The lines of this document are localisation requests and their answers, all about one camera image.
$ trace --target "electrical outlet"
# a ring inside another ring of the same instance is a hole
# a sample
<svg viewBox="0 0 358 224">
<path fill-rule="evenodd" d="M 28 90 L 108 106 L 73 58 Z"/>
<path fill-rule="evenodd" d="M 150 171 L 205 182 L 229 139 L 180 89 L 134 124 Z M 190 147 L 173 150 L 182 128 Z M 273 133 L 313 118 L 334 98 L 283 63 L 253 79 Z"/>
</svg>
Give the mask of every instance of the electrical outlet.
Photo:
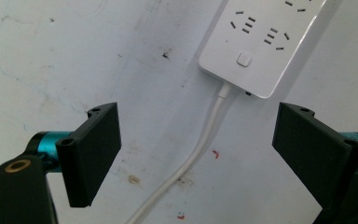
<svg viewBox="0 0 358 224">
<path fill-rule="evenodd" d="M 331 19 L 319 18 L 327 1 L 335 0 L 228 0 L 200 67 L 260 98 L 270 97 L 310 28 Z"/>
</svg>

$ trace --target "outlet socket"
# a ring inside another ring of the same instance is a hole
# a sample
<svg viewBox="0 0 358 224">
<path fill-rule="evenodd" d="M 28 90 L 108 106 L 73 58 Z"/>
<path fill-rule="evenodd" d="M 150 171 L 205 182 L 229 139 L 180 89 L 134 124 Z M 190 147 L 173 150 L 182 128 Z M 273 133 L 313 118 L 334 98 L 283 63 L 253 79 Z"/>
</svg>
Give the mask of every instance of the outlet socket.
<svg viewBox="0 0 358 224">
<path fill-rule="evenodd" d="M 200 67 L 260 98 L 270 97 L 310 28 L 330 21 L 319 18 L 327 1 L 334 0 L 228 0 Z"/>
</svg>

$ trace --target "power cord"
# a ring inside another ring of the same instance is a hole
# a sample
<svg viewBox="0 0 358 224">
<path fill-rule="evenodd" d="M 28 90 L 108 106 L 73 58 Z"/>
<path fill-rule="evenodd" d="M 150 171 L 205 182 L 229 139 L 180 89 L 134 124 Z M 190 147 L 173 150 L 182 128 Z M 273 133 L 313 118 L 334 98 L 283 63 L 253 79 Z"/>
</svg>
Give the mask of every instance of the power cord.
<svg viewBox="0 0 358 224">
<path fill-rule="evenodd" d="M 150 197 L 130 217 L 126 224 L 139 223 L 139 221 L 141 221 L 141 219 L 149 212 L 150 208 L 159 200 L 162 194 L 164 194 L 164 192 L 169 189 L 172 184 L 175 183 L 203 154 L 206 148 L 206 144 L 211 137 L 213 126 L 216 123 L 216 119 L 220 112 L 222 104 L 228 97 L 230 90 L 230 84 L 225 82 L 220 89 L 220 92 L 218 93 L 218 97 L 216 99 L 216 102 L 214 103 L 214 107 L 205 127 L 205 130 L 200 136 L 199 142 L 197 143 L 191 155 L 167 180 L 164 181 L 164 183 L 158 189 L 153 192 L 152 195 L 150 195 Z"/>
</svg>

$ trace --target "white wall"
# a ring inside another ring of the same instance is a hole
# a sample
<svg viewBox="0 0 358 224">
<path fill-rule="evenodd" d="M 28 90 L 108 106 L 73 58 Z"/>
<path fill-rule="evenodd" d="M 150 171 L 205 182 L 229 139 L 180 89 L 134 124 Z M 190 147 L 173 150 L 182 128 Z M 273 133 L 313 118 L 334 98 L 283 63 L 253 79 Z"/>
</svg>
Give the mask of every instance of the white wall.
<svg viewBox="0 0 358 224">
<path fill-rule="evenodd" d="M 124 223 L 197 142 L 221 82 L 196 55 L 220 5 L 0 0 L 0 164 L 35 133 L 74 130 L 88 109 L 118 102 L 123 147 L 93 206 L 70 208 L 61 175 L 48 182 L 61 223 Z M 319 205 L 271 146 L 276 114 L 285 101 L 358 131 L 358 1 L 344 1 L 321 35 L 270 99 L 231 94 L 208 151 L 144 223 L 312 222 Z"/>
</svg>

